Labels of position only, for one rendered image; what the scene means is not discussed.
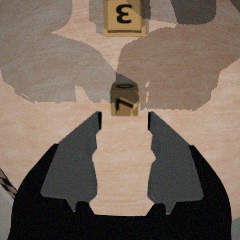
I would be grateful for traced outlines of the tan wooden number cube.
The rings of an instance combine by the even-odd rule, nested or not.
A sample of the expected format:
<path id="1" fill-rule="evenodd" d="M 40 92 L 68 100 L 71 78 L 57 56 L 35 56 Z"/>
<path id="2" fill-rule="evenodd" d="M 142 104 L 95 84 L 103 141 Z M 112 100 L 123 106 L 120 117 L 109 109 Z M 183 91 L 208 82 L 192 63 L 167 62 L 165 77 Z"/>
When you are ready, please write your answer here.
<path id="1" fill-rule="evenodd" d="M 138 84 L 113 83 L 110 90 L 110 104 L 112 116 L 138 116 Z"/>
<path id="2" fill-rule="evenodd" d="M 107 29 L 111 32 L 142 29 L 141 0 L 107 0 Z"/>

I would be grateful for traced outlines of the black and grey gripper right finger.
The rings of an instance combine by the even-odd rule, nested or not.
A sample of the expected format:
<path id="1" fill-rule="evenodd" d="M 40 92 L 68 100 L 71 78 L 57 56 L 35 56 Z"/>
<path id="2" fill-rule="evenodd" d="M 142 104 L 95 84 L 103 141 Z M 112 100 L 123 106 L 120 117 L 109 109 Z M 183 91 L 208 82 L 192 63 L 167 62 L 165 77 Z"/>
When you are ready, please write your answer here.
<path id="1" fill-rule="evenodd" d="M 153 111 L 148 112 L 152 134 L 147 196 L 163 203 L 166 214 L 194 219 L 218 240 L 232 240 L 229 198 L 218 175 L 197 150 Z"/>

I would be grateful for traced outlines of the brown wooden tray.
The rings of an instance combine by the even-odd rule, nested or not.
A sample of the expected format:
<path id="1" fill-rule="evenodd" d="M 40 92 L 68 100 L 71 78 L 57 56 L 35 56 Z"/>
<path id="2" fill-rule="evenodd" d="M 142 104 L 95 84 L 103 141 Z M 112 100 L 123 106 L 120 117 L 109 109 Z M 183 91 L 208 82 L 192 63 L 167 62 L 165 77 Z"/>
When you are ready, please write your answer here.
<path id="1" fill-rule="evenodd" d="M 145 37 L 145 0 L 141 0 L 141 24 L 142 29 L 140 29 L 138 32 L 134 31 L 118 31 L 118 32 L 111 32 L 107 30 L 107 18 L 106 18 L 106 1 L 103 0 L 103 28 L 104 28 L 104 37 Z"/>

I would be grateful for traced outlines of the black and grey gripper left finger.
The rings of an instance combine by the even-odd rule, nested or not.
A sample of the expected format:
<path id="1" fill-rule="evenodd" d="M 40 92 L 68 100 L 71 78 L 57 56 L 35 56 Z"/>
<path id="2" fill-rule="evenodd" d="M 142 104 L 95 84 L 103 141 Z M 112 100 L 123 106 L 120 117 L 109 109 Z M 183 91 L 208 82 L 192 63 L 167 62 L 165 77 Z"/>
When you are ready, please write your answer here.
<path id="1" fill-rule="evenodd" d="M 96 111 L 58 144 L 53 144 L 28 172 L 13 202 L 7 240 L 18 240 L 31 223 L 43 216 L 75 212 L 78 201 L 90 205 L 97 196 L 91 158 L 97 150 L 96 134 L 101 125 L 102 112 Z"/>

